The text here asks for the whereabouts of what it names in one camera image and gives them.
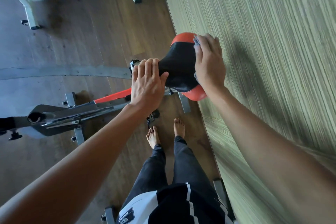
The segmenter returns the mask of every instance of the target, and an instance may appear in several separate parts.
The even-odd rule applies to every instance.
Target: black pants
[[[176,136],[174,139],[174,178],[173,183],[189,183],[202,188],[205,195],[216,196],[216,191],[212,188],[208,177],[197,161],[192,150],[187,146],[186,141]],[[149,191],[160,190],[166,186],[167,177],[165,172],[166,155],[160,144],[157,144],[143,167],[126,198],[121,209],[134,197]]]

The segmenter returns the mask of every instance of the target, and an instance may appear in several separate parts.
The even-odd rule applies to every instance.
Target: bike seat
[[[159,74],[169,72],[166,87],[181,92],[190,100],[199,101],[207,95],[195,78],[194,35],[185,32],[173,39],[169,52],[159,61]]]

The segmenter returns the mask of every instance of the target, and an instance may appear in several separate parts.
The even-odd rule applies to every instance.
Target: hand
[[[222,48],[218,37],[197,35],[200,43],[195,45],[197,80],[207,95],[212,91],[224,88],[226,69],[222,58]]]
[[[161,103],[167,77],[168,72],[159,76],[158,59],[142,60],[133,68],[130,104],[139,106],[147,115],[150,115]]]

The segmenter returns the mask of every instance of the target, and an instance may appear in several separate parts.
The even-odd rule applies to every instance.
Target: bare foot
[[[158,130],[156,129],[156,126],[149,129],[146,137],[152,149],[154,149],[154,146],[160,143]]]
[[[180,136],[184,138],[184,135],[186,133],[186,128],[184,127],[184,124],[182,120],[175,118],[174,119],[174,134],[175,136]]]

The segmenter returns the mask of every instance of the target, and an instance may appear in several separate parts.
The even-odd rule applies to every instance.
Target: forearm
[[[226,88],[208,95],[249,166],[284,205],[301,220],[309,217],[310,222],[318,216],[316,211],[331,213],[328,207],[335,206],[336,198],[334,175],[239,103]],[[324,209],[317,209],[318,203]]]
[[[127,105],[104,128],[3,205],[0,223],[74,223],[145,118],[146,112]]]

